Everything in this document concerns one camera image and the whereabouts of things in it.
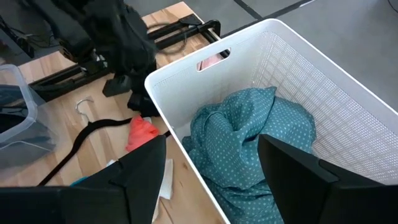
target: red cloth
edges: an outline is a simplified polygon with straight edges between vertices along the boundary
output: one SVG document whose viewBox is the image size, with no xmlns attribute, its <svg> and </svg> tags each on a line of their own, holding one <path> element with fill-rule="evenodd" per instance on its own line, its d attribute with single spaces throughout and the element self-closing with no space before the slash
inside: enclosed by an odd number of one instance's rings
<svg viewBox="0 0 398 224">
<path fill-rule="evenodd" d="M 130 134 L 126 150 L 131 152 L 159 135 L 159 130 L 150 122 L 136 116 L 130 122 Z"/>
</svg>

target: polka dot pattern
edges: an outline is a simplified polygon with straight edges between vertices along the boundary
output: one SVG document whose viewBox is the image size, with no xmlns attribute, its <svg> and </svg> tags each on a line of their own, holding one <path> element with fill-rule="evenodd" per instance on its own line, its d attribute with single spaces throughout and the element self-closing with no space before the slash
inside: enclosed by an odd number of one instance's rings
<svg viewBox="0 0 398 224">
<path fill-rule="evenodd" d="M 193 163 L 232 223 L 283 223 L 257 153 L 269 134 L 311 153 L 315 122 L 301 105 L 275 96 L 276 87 L 250 88 L 208 105 L 182 140 Z"/>
</svg>

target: blue object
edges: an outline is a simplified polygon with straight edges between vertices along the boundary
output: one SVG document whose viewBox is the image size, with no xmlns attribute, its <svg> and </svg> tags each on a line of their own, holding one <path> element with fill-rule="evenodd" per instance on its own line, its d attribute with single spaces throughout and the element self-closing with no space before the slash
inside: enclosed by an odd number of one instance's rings
<svg viewBox="0 0 398 224">
<path fill-rule="evenodd" d="M 198 110 L 182 140 L 193 163 L 232 223 L 283 223 L 261 169 L 258 134 L 311 153 L 315 122 L 301 105 L 250 88 Z"/>
</svg>

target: wooden table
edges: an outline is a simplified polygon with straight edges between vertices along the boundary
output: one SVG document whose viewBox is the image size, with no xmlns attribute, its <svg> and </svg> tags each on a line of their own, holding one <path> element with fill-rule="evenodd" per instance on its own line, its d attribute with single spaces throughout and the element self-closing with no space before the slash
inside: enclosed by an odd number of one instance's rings
<svg viewBox="0 0 398 224">
<path fill-rule="evenodd" d="M 180 2 L 163 10 L 143 17 L 148 26 L 159 22 L 175 22 L 179 18 L 194 12 Z M 187 47 L 180 54 L 157 56 L 158 67 L 167 65 L 203 46 L 206 39 L 196 35 L 188 39 Z M 178 44 L 169 49 L 179 48 Z M 51 75 L 73 65 L 59 52 L 21 65 L 19 68 L 28 82 Z M 0 186 L 35 186 L 37 185 L 69 152 L 77 134 L 87 125 L 87 120 L 75 111 L 77 101 L 89 98 L 94 103 L 80 105 L 80 111 L 87 113 L 90 120 L 131 118 L 137 113 L 127 108 L 130 93 L 106 98 L 102 94 L 105 81 L 112 75 L 101 78 L 48 103 L 53 111 L 54 122 L 62 130 L 62 144 L 58 149 L 36 161 L 34 164 L 10 178 L 2 180 Z M 161 118 L 152 118 L 152 122 L 161 133 L 167 128 Z M 48 185 L 70 185 L 72 182 L 92 175 L 106 167 L 111 160 L 117 160 L 127 152 L 125 146 L 129 126 L 104 128 L 94 132 L 82 145 L 81 149 L 68 164 L 49 182 Z M 173 137 L 167 140 L 167 157 L 174 160 L 173 197 L 170 201 L 161 200 L 160 217 L 156 223 L 224 223 L 208 194 L 204 191 L 198 177 L 187 165 Z"/>
</svg>

